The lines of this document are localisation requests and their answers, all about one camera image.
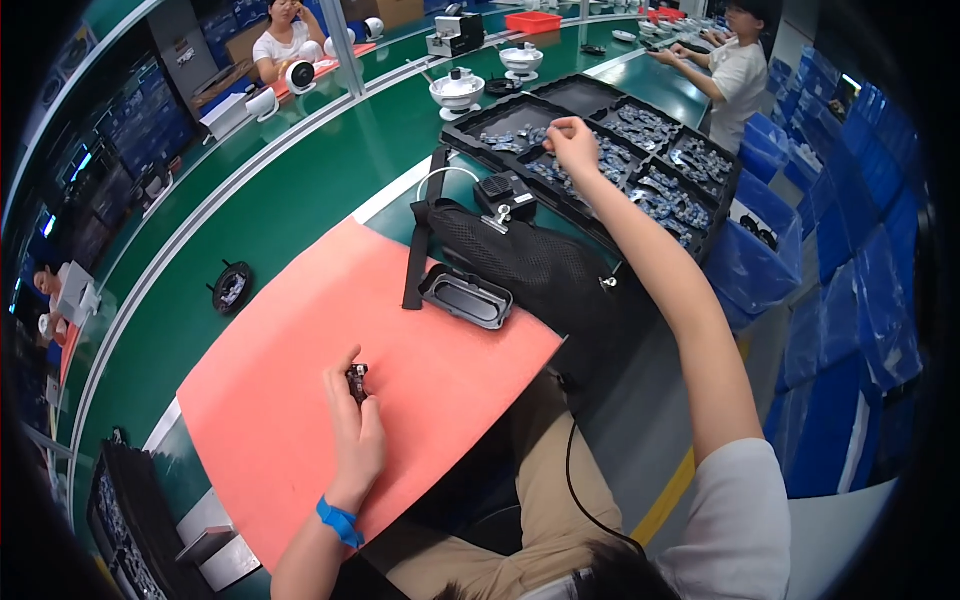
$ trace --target black strap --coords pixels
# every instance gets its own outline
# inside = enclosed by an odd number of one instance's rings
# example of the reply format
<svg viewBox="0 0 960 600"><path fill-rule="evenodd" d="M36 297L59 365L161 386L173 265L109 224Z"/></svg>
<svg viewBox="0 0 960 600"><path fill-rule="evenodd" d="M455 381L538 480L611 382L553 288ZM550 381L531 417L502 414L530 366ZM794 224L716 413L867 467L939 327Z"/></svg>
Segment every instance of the black strap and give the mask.
<svg viewBox="0 0 960 600"><path fill-rule="evenodd" d="M447 165L449 149L441 146L433 152L430 160L430 172L442 169ZM426 270L426 254L430 243L430 223L428 221L430 208L440 198L444 191L444 175L438 173L430 178L426 184L425 199L410 204L414 211L417 226L414 228L414 237L410 241L410 257L407 259L407 281L403 288L403 309L420 310L423 308L423 298L420 297L420 281Z"/></svg>

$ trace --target white cable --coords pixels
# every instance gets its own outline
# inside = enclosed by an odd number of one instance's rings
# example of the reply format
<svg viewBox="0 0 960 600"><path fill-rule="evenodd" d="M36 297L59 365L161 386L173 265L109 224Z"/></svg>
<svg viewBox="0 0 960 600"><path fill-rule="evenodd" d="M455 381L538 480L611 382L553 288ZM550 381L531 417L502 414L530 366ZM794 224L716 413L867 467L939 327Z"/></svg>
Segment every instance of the white cable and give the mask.
<svg viewBox="0 0 960 600"><path fill-rule="evenodd" d="M420 185L417 186L417 202L420 202L420 191L423 189L423 185L427 183L427 181L430 178L437 175L438 173L442 173L443 171L463 171L467 175L471 176L474 181L478 183L480 182L480 178L473 175L473 173L471 171L468 171L467 169L462 169L460 167L444 167L442 169L437 169L436 171L431 171L430 173L427 173L426 177L420 180Z"/></svg>

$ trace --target khaki pants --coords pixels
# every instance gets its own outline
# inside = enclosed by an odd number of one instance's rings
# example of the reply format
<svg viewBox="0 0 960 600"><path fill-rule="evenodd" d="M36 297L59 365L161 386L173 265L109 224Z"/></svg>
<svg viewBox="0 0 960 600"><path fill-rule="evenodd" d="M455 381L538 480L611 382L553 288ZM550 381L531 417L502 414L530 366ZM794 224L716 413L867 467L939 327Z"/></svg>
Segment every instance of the khaki pants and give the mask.
<svg viewBox="0 0 960 600"><path fill-rule="evenodd" d="M450 583L471 598L516 600L589 566L588 542L612 539L570 497L565 459L573 418L553 377L538 375L510 410L516 456L524 457L516 475L523 549L505 557L399 520L362 554L412 600L430 600ZM584 508L619 532L620 511L580 431L570 478Z"/></svg>

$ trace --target white t-shirt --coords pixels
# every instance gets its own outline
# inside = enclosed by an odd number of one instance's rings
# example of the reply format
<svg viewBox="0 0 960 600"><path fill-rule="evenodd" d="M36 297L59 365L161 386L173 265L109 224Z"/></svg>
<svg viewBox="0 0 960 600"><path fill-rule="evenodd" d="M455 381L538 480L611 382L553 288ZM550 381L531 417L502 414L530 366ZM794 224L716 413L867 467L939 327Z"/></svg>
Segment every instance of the white t-shirt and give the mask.
<svg viewBox="0 0 960 600"><path fill-rule="evenodd" d="M281 44L270 32L263 32L253 45L253 62L260 59L279 62L295 57L303 43L310 39L310 29L303 21L294 21L290 25L294 28L294 38L289 44Z"/></svg>
<svg viewBox="0 0 960 600"><path fill-rule="evenodd" d="M747 119L760 110L767 86L767 58L757 43L741 47L736 37L710 53L710 72L726 102L714 103L710 139L730 152L740 151Z"/></svg>
<svg viewBox="0 0 960 600"><path fill-rule="evenodd" d="M774 449L737 440L697 468L684 542L654 560L684 600L781 600L790 577L790 511ZM520 600L566 600L572 577Z"/></svg>

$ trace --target black tray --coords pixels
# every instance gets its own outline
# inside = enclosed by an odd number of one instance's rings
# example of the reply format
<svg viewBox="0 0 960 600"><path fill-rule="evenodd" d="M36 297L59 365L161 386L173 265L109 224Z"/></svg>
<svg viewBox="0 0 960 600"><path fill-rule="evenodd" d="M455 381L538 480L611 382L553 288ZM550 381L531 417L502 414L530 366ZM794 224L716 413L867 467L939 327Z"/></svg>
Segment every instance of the black tray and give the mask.
<svg viewBox="0 0 960 600"><path fill-rule="evenodd" d="M670 115L663 112L659 108L656 108L653 105L649 105L641 100L638 100L633 96L627 96L625 98L618 100L616 103L614 103L612 106L608 108L601 108L597 110L590 116L590 119L593 121L596 121L597 123L599 123L600 125L603 125L604 127L607 127L608 124L614 123L614 122L623 123L624 120L621 119L616 112L627 105L632 105L634 107L639 108L640 110L646 110L647 112L656 114L659 118L663 119L663 121L665 121L666 123L673 125L676 128L676 130L667 139L667 144L672 142L677 137L677 134L684 127L683 123L671 117ZM637 148L640 148L641 150L644 150L645 152L652 152L652 153L658 152L660 148L662 148L664 145L662 143L658 144L658 146L655 149L653 149L652 151L648 151L646 148L643 148L642 146L634 144L633 142L629 142L629 143L633 144Z"/></svg>
<svg viewBox="0 0 960 600"><path fill-rule="evenodd" d="M507 151L495 152L492 146L480 141L481 133L503 135L513 132L516 135L526 125L533 126L533 129L549 127L553 120L571 115L572 112L565 108L530 94L519 93L501 98L480 112L472 112L447 123L440 133L440 140L495 171L509 171L513 167L507 164L513 164L510 159L516 158L516 155Z"/></svg>
<svg viewBox="0 0 960 600"><path fill-rule="evenodd" d="M677 178L677 181L680 183L680 188L697 204L707 210L710 216L710 222L707 228L689 228L693 239L690 240L690 245L687 247L687 251L693 256L697 263L703 264L703 261L707 258L710 247L713 245L713 242L716 241L720 228L727 221L727 214L730 212L730 201L727 200L726 203L723 204L712 198L692 181L685 179L680 171L674 169L659 158L653 158L644 163L638 171L631 174L624 187L624 193L629 195L630 192L635 190L637 188L637 182L649 175L651 166L657 167L658 171L669 178Z"/></svg>
<svg viewBox="0 0 960 600"><path fill-rule="evenodd" d="M626 96L610 84L598 82L582 73L574 73L546 84L535 85L531 94L587 118Z"/></svg>
<svg viewBox="0 0 960 600"><path fill-rule="evenodd" d="M684 143L685 140L690 138L699 139L703 141L704 144L707 146L707 148L709 148L710 150L715 150L718 155L720 155L721 157L731 162L733 164L733 168L730 170L728 174L726 174L724 178L722 178L723 179L722 182L710 180L708 182L700 183L698 181L691 180L687 176L683 176L684 179L693 181L695 185L697 185L699 188L706 191L710 196L713 196L713 198L715 198L717 202L723 202L727 200L728 201L727 204L729 204L729 199L733 197L733 192L736 190L736 183L740 179L740 169L742 168L742 165L740 164L740 160L736 156L732 155L731 153L727 152L726 150L724 150L714 142L710 141L708 137L706 137L705 135L703 135L702 133L694 129L691 129L690 127L684 126L684 128L681 129L678 132L678 134L673 138L672 142L662 147L657 152L657 156L662 158L664 162L670 164L671 166L675 166L673 161L670 159L670 152L673 151L678 146L680 146L682 143ZM717 193L711 194L710 193L711 189L714 189L714 188L716 189Z"/></svg>
<svg viewBox="0 0 960 600"><path fill-rule="evenodd" d="M620 178L617 184L617 187L622 190L630 175L639 169L643 163L649 161L652 158L651 155L638 149L616 133L600 127L589 119L585 119L584 122L595 132L609 138L612 143L628 150L633 156L627 164L626 173ZM607 232L607 229L593 216L592 209L567 194L561 182L550 182L528 170L525 165L533 161L550 166L550 164L553 163L553 157L550 156L542 146L536 146L520 156L508 158L507 166L526 181L527 185L534 190L541 204L545 204L548 208L564 217L615 256L623 258L623 252L613 242L613 238L610 236L610 233Z"/></svg>

